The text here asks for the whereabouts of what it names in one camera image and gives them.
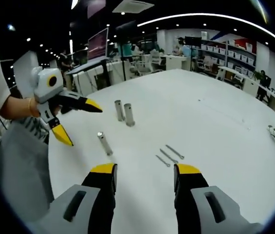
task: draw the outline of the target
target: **computer monitor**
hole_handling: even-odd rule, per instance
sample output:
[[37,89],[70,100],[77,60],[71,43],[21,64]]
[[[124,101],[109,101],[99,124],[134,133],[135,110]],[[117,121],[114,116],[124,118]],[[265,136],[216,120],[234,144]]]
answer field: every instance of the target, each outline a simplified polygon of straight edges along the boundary
[[89,39],[88,60],[107,57],[108,28]]

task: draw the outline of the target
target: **human hand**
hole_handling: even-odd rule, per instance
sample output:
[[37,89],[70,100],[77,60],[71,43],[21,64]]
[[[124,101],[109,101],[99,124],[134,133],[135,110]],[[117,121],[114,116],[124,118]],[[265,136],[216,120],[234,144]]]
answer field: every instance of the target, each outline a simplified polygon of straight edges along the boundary
[[[40,117],[40,112],[37,107],[38,104],[39,103],[33,97],[29,100],[29,110],[33,117]],[[54,108],[51,108],[51,111],[56,116],[58,114],[58,112],[60,111],[60,109],[61,109],[60,106],[56,106]]]

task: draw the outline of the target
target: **wrist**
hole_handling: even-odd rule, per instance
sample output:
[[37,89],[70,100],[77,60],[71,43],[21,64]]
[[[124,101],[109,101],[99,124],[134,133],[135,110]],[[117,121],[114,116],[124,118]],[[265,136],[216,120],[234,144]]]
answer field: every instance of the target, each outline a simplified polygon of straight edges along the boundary
[[36,100],[33,97],[29,98],[28,100],[29,100],[28,109],[29,109],[30,115],[33,116],[33,117],[39,117],[40,112],[37,108]]

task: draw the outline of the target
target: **white round table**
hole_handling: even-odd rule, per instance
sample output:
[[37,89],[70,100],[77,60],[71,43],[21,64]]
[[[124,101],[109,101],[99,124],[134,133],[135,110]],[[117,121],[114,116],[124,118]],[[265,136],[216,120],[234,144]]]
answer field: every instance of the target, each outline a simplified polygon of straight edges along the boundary
[[[267,131],[275,112],[224,82],[170,70],[136,78],[88,96],[103,113],[59,115],[72,139],[69,147],[53,134],[49,169],[55,198],[81,184],[98,164],[118,164],[112,233],[176,234],[173,167],[155,155],[166,144],[185,156],[240,206],[249,222],[265,224],[275,213],[275,142]],[[131,103],[136,122],[116,117],[114,101]],[[113,150],[107,156],[97,137],[104,132]]]

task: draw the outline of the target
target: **white cabinet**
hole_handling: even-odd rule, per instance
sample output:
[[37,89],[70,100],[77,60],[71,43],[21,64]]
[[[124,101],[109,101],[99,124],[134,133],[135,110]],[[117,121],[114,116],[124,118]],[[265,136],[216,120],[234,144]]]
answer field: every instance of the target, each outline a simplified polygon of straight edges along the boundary
[[244,79],[243,91],[256,98],[258,91],[258,84],[250,79]]

